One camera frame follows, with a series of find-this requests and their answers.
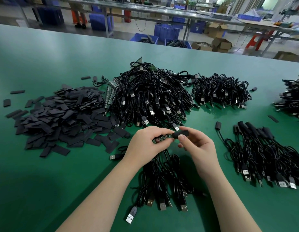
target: black shoe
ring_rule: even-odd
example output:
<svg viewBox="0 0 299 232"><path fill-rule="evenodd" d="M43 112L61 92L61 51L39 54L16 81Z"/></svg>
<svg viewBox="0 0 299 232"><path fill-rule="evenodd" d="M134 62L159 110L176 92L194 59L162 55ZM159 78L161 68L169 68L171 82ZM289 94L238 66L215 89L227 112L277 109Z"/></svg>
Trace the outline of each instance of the black shoe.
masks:
<svg viewBox="0 0 299 232"><path fill-rule="evenodd" d="M80 23L77 23L77 24L75 25L75 27L76 27L76 28L82 28L82 25L81 25Z"/></svg>

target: gray floor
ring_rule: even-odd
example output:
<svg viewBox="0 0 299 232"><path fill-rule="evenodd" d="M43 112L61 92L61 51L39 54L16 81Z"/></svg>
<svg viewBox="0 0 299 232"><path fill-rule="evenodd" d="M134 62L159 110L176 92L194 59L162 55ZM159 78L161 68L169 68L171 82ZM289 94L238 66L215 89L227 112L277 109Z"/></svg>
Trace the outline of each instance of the gray floor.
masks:
<svg viewBox="0 0 299 232"><path fill-rule="evenodd" d="M83 35L93 35L93 36L100 36L105 37L105 32L103 31L93 31L91 29L90 23L87 25L87 29L76 29L74 24L72 23L72 14L70 10L62 10L62 15L65 20L65 24L61 26L44 26L40 25L31 10L31 7L24 7L24 12L29 20L30 26L33 28L50 30L50 31L59 31L59 32L67 32L67 33L74 33L74 34L83 34ZM147 17L145 13L139 13L139 16L144 18ZM7 24L7 25L14 25L14 26L21 26L24 27L25 23L22 20L22 14L20 12L19 7L17 6L10 6L0 4L0 24ZM114 35L113 38L116 39L123 39L123 40L130 40L135 33L144 33L153 35L154 33L154 26L155 22L150 21L143 21L143 20L132 20L131 23L114 23ZM179 39L182 39L184 35L184 29L180 31ZM240 55L252 55L257 56L260 54L261 50L265 49L267 46L267 42L263 42L260 50L255 51L250 47L249 49L245 49L245 46L250 41L251 36L247 35L240 35L240 34L232 34L227 33L225 38L232 42L232 49L229 53L240 54ZM189 42L192 43L194 41L201 41L211 43L213 38L208 37L205 34L198 34L198 33L190 33L189 35ZM299 42L298 41L278 41L274 42L264 57L266 58L273 58L274 55L278 51L287 51L292 52L294 54L299 55Z"/></svg>

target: forearm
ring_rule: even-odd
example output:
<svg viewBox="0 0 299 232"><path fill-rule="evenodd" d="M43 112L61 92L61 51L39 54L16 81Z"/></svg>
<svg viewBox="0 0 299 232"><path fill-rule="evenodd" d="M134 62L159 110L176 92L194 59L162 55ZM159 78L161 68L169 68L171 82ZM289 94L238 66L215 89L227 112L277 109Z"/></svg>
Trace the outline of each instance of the forearm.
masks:
<svg viewBox="0 0 299 232"><path fill-rule="evenodd" d="M223 172L206 177L221 232L261 231Z"/></svg>
<svg viewBox="0 0 299 232"><path fill-rule="evenodd" d="M124 192L138 170L120 161L57 232L110 231Z"/></svg>

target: metal table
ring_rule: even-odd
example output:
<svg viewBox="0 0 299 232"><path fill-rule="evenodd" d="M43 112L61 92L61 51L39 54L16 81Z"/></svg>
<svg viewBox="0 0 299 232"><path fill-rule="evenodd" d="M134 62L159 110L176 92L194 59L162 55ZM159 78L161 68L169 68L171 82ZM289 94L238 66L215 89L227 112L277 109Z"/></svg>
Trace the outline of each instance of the metal table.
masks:
<svg viewBox="0 0 299 232"><path fill-rule="evenodd" d="M231 19L230 21L223 20L223 19L214 19L214 18L210 17L209 15L198 14L195 11L191 11L191 10L187 11L187 10L172 9L172 8L168 8L168 7L165 8L165 7L160 7L160 6L146 6L146 5L140 5L140 4L135 4L135 3L117 3L114 1L101 1L101 0L60 0L60 1L68 2L68 3L81 3L81 4L86 4L86 5L99 6L102 9L103 15L105 16L105 28L106 28L106 37L107 38L113 34L113 32L109 32L108 25L107 25L107 17L109 15L119 16L122 18L128 18L123 15L114 14L111 11L112 8L120 8L123 10L130 10L130 11L136 11L136 12L149 13L149 14L150 13L158 13L158 14L162 14L162 15L166 15L166 16L171 16L171 17L175 16L175 17L181 17L181 18L187 19L186 23L176 23L177 25L182 24L182 25L186 26L184 36L183 36L183 40L185 40L185 41L188 41L191 26L195 23L195 21L198 21L198 20L221 23L221 24L228 24L228 25L244 26L244 29L242 31L234 31L234 30L230 30L230 31L238 32L241 34L248 34L248 35L260 35L261 36L260 39L269 30L277 31L276 34L274 34L273 36L270 37L271 41L269 42L269 44L267 45L265 50L261 53L261 55L260 55L261 57L264 56L264 54L266 53L266 51L269 49L269 47L273 43L274 39L276 39L276 38L299 41L299 39L281 36L283 33L294 32L295 30L293 30L293 29L280 28L277 26L274 26L274 27L260 26L260 24L258 24L258 22L243 23L235 18ZM38 4L32 4L32 5L34 7L41 6ZM65 7L55 7L55 8L70 10L70 8L65 8ZM147 18L142 18L142 17L138 17L138 16L130 16L129 18L157 22L157 19L147 19ZM171 21L166 21L166 20L159 20L159 22L172 23ZM247 31L248 28L253 28L255 30Z"/></svg>
<svg viewBox="0 0 299 232"><path fill-rule="evenodd" d="M80 79L82 76L97 76L99 80L101 75L108 79L119 76L140 56L158 68L206 76L224 73L248 81L249 89L258 87L246 110L203 106L187 113L184 124L203 131L215 142L223 172L263 232L299 232L299 190L270 187L265 181L263 188L244 182L233 163L225 159L227 149L214 128L220 121L222 135L234 138L233 124L249 121L257 127L269 127L279 143L299 152L298 119L277 113L272 106L285 91L282 79L297 78L299 63L7 25L0 25L0 231L54 232L116 165L102 145L85 144L83 148L71 148L67 156L51 153L42 159L41 150L24 150L27 137L15 135L14 120L5 115L24 109L28 99L51 96L61 84L91 86L90 80ZM22 89L26 92L10 95L10 91ZM2 101L8 98L12 105L2 107ZM273 115L279 123L267 115ZM135 126L126 129L132 134L138 130ZM129 142L118 141L120 146ZM176 142L170 151L180 156L194 186L207 192L190 156L178 149ZM136 175L124 194L112 232L219 231L210 197L193 195L186 200L188 212L179 212L175 206L159 211L155 203L139 208L132 224L128 224L125 219L135 192L131 187L138 185Z"/></svg>

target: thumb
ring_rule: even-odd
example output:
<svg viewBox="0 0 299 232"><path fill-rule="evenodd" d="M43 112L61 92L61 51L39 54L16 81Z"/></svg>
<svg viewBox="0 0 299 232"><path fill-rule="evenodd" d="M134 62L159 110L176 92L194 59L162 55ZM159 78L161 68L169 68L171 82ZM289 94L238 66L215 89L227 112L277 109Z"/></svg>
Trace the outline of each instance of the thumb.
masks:
<svg viewBox="0 0 299 232"><path fill-rule="evenodd" d="M185 135L180 134L178 136L178 140L181 142L181 144L186 148L187 151L192 153L194 150L196 150L196 145L193 144Z"/></svg>
<svg viewBox="0 0 299 232"><path fill-rule="evenodd" d="M173 138L167 138L165 140L163 140L162 142L156 143L155 144L155 148L157 150L157 152L162 152L163 150L167 149L171 143L174 141Z"/></svg>

